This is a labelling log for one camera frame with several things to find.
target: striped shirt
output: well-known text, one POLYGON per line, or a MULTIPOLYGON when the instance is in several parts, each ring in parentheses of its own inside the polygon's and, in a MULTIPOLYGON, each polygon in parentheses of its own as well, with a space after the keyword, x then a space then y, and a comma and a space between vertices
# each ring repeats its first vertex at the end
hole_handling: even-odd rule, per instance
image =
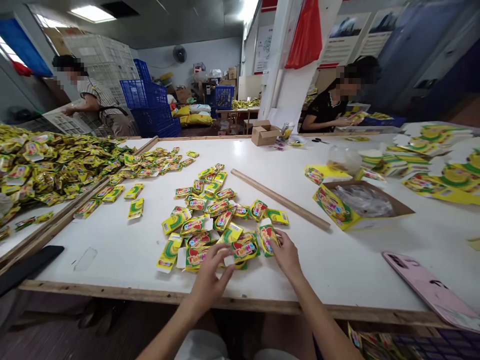
MULTIPOLYGON (((109 88, 103 86, 94 78, 84 77, 83 80, 79 80, 76 84, 76 89, 80 93, 82 99, 85 98, 85 94, 92 95, 98 101, 100 108, 106 108, 110 106, 119 106, 119 102, 114 98, 109 88)), ((118 109, 108 109, 100 113, 100 120, 105 123, 107 115, 122 114, 118 109)))

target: blue curtain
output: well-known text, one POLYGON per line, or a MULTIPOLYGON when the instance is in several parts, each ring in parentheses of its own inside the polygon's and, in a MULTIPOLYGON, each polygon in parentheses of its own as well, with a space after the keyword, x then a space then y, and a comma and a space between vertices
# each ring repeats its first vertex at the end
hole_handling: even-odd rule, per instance
POLYGON ((0 19, 0 37, 2 37, 6 44, 12 48, 35 75, 44 77, 53 76, 49 67, 17 20, 14 18, 0 19))

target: blue plastic crate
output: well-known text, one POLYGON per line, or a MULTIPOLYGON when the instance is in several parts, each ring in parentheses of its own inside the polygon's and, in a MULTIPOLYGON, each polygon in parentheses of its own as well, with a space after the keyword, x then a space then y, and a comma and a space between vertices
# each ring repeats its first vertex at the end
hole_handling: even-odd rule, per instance
POLYGON ((149 68, 147 66, 147 63, 140 59, 133 59, 133 62, 135 63, 136 70, 138 71, 138 75, 140 76, 140 79, 151 82, 152 79, 150 78, 150 73, 149 73, 149 68))
POLYGON ((234 99, 235 86, 216 86, 215 104, 218 110, 231 110, 234 99))
POLYGON ((120 80, 129 109, 154 109, 168 105, 167 89, 144 80, 120 80))
POLYGON ((170 105, 151 109, 132 109, 131 113, 144 138, 177 137, 182 130, 179 118, 172 118, 170 105))
POLYGON ((402 125, 407 121, 407 118, 400 116, 390 115, 393 119, 390 120, 379 120, 372 117, 366 117, 358 126, 394 126, 401 128, 402 125))

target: poster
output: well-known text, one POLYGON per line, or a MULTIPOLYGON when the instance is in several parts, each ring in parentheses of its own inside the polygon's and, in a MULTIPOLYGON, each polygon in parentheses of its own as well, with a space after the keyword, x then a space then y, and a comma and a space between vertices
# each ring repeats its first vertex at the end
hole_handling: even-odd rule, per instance
POLYGON ((263 74, 264 70, 267 70, 273 32, 273 25, 262 26, 258 28, 258 37, 256 39, 255 52, 255 67, 253 68, 254 74, 263 74))
POLYGON ((347 65, 371 12, 338 15, 331 28, 320 68, 347 65))
POLYGON ((370 29, 368 29, 368 34, 363 39, 358 56, 379 57, 387 40, 395 30, 403 9, 403 7, 390 7, 376 13, 370 29))

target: pink phone case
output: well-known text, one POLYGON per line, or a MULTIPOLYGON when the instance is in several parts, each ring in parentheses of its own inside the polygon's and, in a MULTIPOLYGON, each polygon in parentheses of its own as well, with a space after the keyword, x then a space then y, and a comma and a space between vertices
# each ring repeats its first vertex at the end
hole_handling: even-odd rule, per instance
POLYGON ((424 302, 445 322, 480 333, 480 316, 415 260, 391 252, 382 252, 390 266, 424 302))

